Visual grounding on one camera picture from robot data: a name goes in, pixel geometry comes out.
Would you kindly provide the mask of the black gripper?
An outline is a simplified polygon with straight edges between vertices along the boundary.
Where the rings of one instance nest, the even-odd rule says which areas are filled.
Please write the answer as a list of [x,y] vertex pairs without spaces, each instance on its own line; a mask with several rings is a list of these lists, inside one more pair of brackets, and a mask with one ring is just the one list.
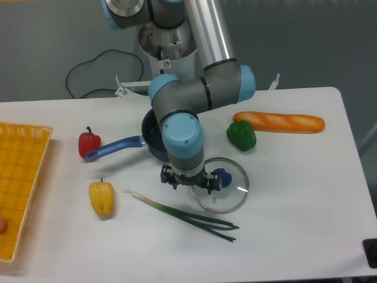
[[222,179],[218,173],[207,174],[203,169],[200,173],[196,175],[189,176],[188,174],[178,174],[174,173],[171,166],[164,164],[160,172],[161,183],[168,183],[173,187],[174,190],[177,189],[178,184],[185,186],[205,187],[208,194],[212,191],[219,192],[222,187]]

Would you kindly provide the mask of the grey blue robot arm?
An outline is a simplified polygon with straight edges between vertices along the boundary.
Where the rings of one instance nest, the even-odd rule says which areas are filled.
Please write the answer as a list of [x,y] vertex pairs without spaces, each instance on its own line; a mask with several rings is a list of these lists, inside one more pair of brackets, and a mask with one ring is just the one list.
[[161,72],[148,86],[169,159],[161,170],[161,181],[173,187],[220,190],[221,176],[205,170],[203,132],[197,116],[248,100],[256,91],[251,68],[236,59],[220,1],[103,1],[102,7],[114,28],[152,24],[158,31],[175,31],[188,25],[203,75],[182,81],[175,74]]

